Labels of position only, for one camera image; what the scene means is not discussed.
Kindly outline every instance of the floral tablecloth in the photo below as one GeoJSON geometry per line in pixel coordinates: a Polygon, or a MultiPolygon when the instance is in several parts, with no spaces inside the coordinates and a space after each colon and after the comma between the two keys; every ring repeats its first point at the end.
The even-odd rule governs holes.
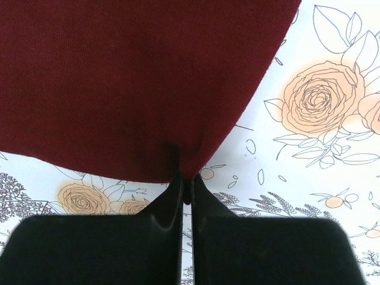
{"type": "MultiPolygon", "coordinates": [[[[339,223],[371,285],[380,284],[379,12],[377,0],[304,0],[254,98],[201,171],[241,217],[339,223]]],[[[135,214],[166,187],[0,153],[0,245],[28,216],[135,214]]],[[[186,206],[182,284],[193,283],[191,236],[186,206]]]]}

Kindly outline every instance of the line drawing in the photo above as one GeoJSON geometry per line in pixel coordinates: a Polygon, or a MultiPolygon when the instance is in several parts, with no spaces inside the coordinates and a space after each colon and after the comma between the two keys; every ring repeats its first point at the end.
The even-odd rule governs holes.
{"type": "Polygon", "coordinates": [[[182,273],[181,285],[194,285],[194,269],[193,266],[186,267],[182,273]]]}
{"type": "Polygon", "coordinates": [[[282,180],[283,182],[287,182],[286,179],[284,178],[284,176],[282,176],[282,175],[279,175],[278,178],[279,178],[280,180],[282,180]]]}
{"type": "Polygon", "coordinates": [[[238,177],[236,175],[233,175],[232,178],[235,179],[235,181],[232,181],[231,183],[229,183],[228,186],[227,186],[227,189],[231,189],[237,183],[238,177]]]}
{"type": "Polygon", "coordinates": [[[225,166],[226,164],[218,164],[218,165],[214,165],[210,167],[205,167],[199,173],[204,180],[210,180],[211,178],[215,176],[214,169],[219,169],[225,166]]]}
{"type": "Polygon", "coordinates": [[[374,206],[376,209],[380,210],[380,206],[376,203],[372,203],[372,206],[374,206]]]}
{"type": "MultiPolygon", "coordinates": [[[[187,229],[187,231],[183,231],[182,236],[189,240],[186,244],[188,247],[192,248],[192,230],[187,229]]],[[[184,249],[183,247],[182,247],[182,252],[187,253],[187,254],[192,254],[192,251],[184,249]]]]}
{"type": "Polygon", "coordinates": [[[373,163],[379,155],[350,153],[350,144],[380,134],[380,32],[362,31],[356,12],[350,17],[318,5],[313,26],[321,45],[341,58],[306,68],[290,79],[280,98],[264,101],[271,118],[290,132],[274,138],[283,144],[276,160],[289,146],[298,148],[293,158],[309,160],[306,167],[373,163]]]}
{"type": "Polygon", "coordinates": [[[375,267],[378,269],[374,269],[371,273],[366,273],[366,277],[369,276],[380,276],[380,260],[379,260],[379,253],[375,251],[366,251],[362,253],[363,256],[359,258],[357,255],[355,255],[356,263],[358,266],[367,265],[367,267],[375,267]]]}
{"type": "MultiPolygon", "coordinates": [[[[291,26],[294,25],[295,22],[297,21],[297,19],[298,19],[298,14],[299,14],[299,9],[297,10],[295,17],[294,17],[292,23],[290,24],[291,26]]],[[[284,40],[281,42],[280,47],[282,47],[286,42],[287,42],[287,40],[284,39],[284,40]]],[[[284,65],[284,64],[282,63],[282,61],[281,61],[278,57],[275,56],[274,60],[275,60],[280,66],[283,66],[283,65],[284,65]]]]}
{"type": "Polygon", "coordinates": [[[253,129],[247,128],[246,126],[240,126],[240,125],[235,125],[235,126],[238,127],[238,128],[247,129],[248,131],[254,132],[253,129]]]}
{"type": "Polygon", "coordinates": [[[380,238],[380,226],[378,226],[377,222],[370,229],[363,226],[359,226],[359,227],[363,229],[365,232],[359,233],[358,235],[350,236],[350,238],[357,238],[359,236],[366,236],[367,238],[370,238],[370,239],[380,238]]]}
{"type": "Polygon", "coordinates": [[[0,223],[17,217],[19,221],[35,215],[59,214],[49,201],[33,200],[25,187],[7,173],[0,173],[0,223]]]}
{"type": "Polygon", "coordinates": [[[261,216],[261,213],[267,213],[280,217],[293,218],[296,214],[303,214],[309,218],[329,219],[339,224],[339,221],[328,211],[322,212],[318,208],[309,204],[304,204],[304,208],[294,208],[285,199],[273,192],[268,192],[268,194],[274,199],[265,195],[260,195],[261,199],[250,198],[250,201],[256,203],[256,208],[239,205],[238,203],[240,203],[240,200],[232,194],[224,192],[216,192],[213,194],[239,217],[259,217],[261,216]]]}
{"type": "Polygon", "coordinates": [[[263,169],[260,169],[259,172],[257,173],[257,180],[259,182],[260,185],[264,184],[264,171],[263,169]]]}
{"type": "Polygon", "coordinates": [[[103,179],[100,176],[92,175],[84,172],[78,172],[69,170],[63,167],[54,166],[57,168],[63,175],[73,179],[73,180],[81,180],[84,186],[92,187],[97,190],[102,190],[104,187],[103,179]]]}
{"type": "Polygon", "coordinates": [[[255,155],[255,153],[256,153],[255,142],[251,139],[248,139],[245,142],[246,142],[245,148],[248,150],[248,152],[251,153],[252,155],[255,155]]]}
{"type": "Polygon", "coordinates": [[[354,203],[359,199],[358,194],[351,193],[351,194],[346,195],[344,198],[340,197],[346,194],[349,189],[350,188],[347,188],[335,195],[331,195],[328,193],[313,193],[310,195],[323,197],[318,202],[325,201],[325,205],[327,208],[335,209],[335,208],[341,207],[342,205],[345,205],[347,208],[352,209],[351,203],[354,203]]]}

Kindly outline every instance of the rose drawing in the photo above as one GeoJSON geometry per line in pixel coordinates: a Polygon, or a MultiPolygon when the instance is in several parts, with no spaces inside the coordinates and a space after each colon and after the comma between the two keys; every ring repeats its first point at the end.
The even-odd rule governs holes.
{"type": "Polygon", "coordinates": [[[282,124],[295,134],[318,138],[339,128],[364,98],[359,68],[326,61],[298,74],[283,93],[282,124]]]}
{"type": "Polygon", "coordinates": [[[119,214],[124,214],[124,215],[134,215],[142,211],[146,206],[149,205],[149,201],[144,199],[143,201],[138,201],[138,200],[126,200],[124,203],[121,205],[119,214]]]}
{"type": "Polygon", "coordinates": [[[59,191],[58,200],[68,214],[105,215],[111,211],[107,196],[89,186],[67,185],[59,191]]]}

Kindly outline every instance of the maroon fabric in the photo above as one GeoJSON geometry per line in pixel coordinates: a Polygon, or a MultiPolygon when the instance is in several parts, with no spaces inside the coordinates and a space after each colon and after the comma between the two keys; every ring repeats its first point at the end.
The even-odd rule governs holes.
{"type": "Polygon", "coordinates": [[[1,1],[0,150],[111,178],[191,178],[299,2],[1,1]]]}

